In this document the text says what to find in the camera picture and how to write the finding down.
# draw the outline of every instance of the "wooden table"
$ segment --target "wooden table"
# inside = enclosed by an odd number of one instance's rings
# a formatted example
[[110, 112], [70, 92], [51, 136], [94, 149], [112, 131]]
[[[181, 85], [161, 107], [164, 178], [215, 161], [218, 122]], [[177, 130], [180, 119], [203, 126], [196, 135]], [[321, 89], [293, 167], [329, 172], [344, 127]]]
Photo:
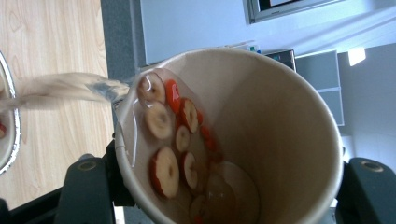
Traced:
[[[47, 74], [106, 76], [100, 0], [0, 0], [0, 50], [17, 89]], [[56, 110], [22, 110], [21, 148], [0, 175], [10, 209], [59, 188], [84, 153], [102, 157], [111, 141], [110, 104], [60, 100]]]

